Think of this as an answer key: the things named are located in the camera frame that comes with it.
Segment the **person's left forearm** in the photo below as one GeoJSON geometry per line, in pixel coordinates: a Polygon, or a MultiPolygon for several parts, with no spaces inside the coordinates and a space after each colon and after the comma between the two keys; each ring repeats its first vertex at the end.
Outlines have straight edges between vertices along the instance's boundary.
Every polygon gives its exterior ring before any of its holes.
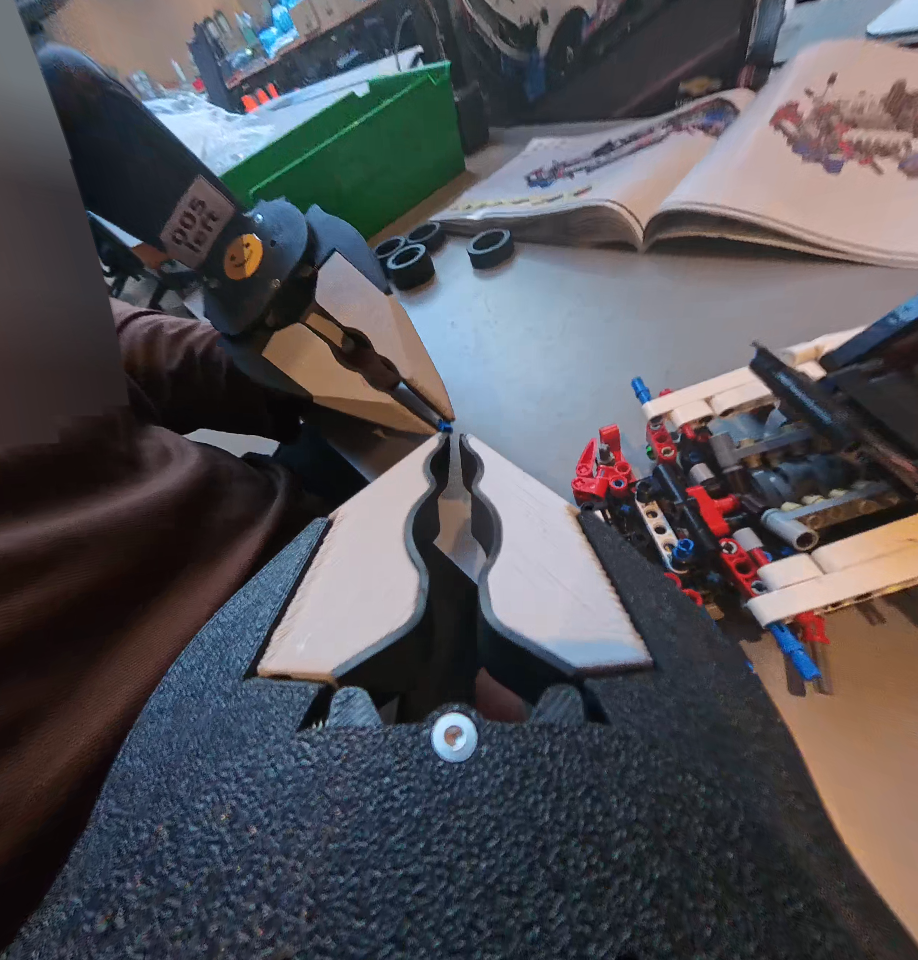
{"type": "Polygon", "coordinates": [[[250,379],[209,323],[116,298],[109,304],[139,426],[182,436],[207,429],[286,445],[299,439],[302,400],[250,379]]]}

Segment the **toy brick race car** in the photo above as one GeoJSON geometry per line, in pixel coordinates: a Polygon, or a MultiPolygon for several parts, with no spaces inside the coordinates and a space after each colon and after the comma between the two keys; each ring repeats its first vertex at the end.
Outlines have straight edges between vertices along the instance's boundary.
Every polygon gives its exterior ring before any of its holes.
{"type": "Polygon", "coordinates": [[[636,475],[618,427],[601,427],[577,506],[713,618],[742,605],[792,694],[830,693],[825,615],[918,587],[918,294],[680,390],[632,388],[650,469],[636,475]]]}

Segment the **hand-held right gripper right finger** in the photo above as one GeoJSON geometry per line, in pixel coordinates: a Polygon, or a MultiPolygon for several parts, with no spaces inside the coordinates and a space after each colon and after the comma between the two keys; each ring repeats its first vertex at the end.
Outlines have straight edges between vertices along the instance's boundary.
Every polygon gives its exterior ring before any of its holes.
{"type": "Polygon", "coordinates": [[[479,648],[493,676],[612,676],[653,659],[579,522],[579,509],[462,434],[470,528],[485,554],[479,648]]]}

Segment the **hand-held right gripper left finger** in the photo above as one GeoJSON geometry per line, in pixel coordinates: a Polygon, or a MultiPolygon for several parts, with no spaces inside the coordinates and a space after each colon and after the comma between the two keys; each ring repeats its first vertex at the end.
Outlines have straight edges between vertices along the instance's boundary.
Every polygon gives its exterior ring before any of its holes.
{"type": "Polygon", "coordinates": [[[277,618],[258,675],[416,685],[432,649],[429,556],[450,437],[439,433],[333,511],[277,618]]]}

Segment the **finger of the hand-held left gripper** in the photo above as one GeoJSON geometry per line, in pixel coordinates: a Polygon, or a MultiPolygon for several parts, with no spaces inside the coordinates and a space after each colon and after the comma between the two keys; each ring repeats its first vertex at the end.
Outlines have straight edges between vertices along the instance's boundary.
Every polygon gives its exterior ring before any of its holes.
{"type": "Polygon", "coordinates": [[[399,380],[444,421],[455,413],[438,369],[399,300],[333,251],[318,271],[316,306],[347,335],[364,338],[399,380]]]}
{"type": "Polygon", "coordinates": [[[341,363],[332,344],[304,324],[274,332],[262,356],[321,407],[403,433],[433,436],[439,431],[341,363]]]}

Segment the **black car set box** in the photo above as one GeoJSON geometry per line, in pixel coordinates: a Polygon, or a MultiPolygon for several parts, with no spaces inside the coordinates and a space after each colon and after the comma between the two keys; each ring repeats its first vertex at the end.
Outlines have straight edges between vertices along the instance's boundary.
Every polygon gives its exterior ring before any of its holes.
{"type": "Polygon", "coordinates": [[[660,114],[693,80],[755,86],[773,64],[785,2],[409,2],[461,109],[489,127],[660,114]]]}

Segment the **green plastic bin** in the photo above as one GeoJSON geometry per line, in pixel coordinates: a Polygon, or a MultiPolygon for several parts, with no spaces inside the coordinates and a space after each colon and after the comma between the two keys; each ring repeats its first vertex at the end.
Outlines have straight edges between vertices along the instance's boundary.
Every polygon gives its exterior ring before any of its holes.
{"type": "Polygon", "coordinates": [[[248,208],[318,205],[370,238],[464,172],[451,65],[439,61],[371,80],[221,179],[248,208]]]}

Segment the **open instruction booklet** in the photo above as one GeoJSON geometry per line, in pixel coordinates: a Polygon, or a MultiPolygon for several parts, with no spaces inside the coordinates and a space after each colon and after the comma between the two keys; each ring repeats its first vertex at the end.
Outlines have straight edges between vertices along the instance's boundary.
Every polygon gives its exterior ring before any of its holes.
{"type": "Polygon", "coordinates": [[[561,246],[726,239],[918,269],[918,51],[825,41],[757,92],[533,138],[433,220],[561,246]]]}

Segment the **person's brown hoodie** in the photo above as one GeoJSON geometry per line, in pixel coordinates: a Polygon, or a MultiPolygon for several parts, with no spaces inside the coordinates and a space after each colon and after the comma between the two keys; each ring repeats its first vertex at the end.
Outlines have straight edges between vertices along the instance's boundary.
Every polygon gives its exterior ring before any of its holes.
{"type": "Polygon", "coordinates": [[[276,462],[118,408],[0,448],[0,952],[194,636],[311,519],[276,462]]]}

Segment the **crumpled clear plastic wrap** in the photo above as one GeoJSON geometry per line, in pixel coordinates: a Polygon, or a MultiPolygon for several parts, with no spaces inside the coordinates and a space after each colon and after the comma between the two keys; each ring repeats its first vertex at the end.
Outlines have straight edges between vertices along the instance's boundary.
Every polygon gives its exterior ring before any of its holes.
{"type": "Polygon", "coordinates": [[[275,139],[274,126],[264,123],[262,118],[229,112],[194,92],[169,91],[142,104],[219,176],[275,139]]]}

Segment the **cluttered background shelf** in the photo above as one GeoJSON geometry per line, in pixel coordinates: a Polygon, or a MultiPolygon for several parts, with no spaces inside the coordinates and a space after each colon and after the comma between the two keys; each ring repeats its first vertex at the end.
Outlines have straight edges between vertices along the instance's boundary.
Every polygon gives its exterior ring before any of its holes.
{"type": "Polygon", "coordinates": [[[193,89],[247,113],[265,102],[387,57],[393,72],[445,59],[426,2],[258,2],[258,12],[215,8],[193,26],[193,89]]]}

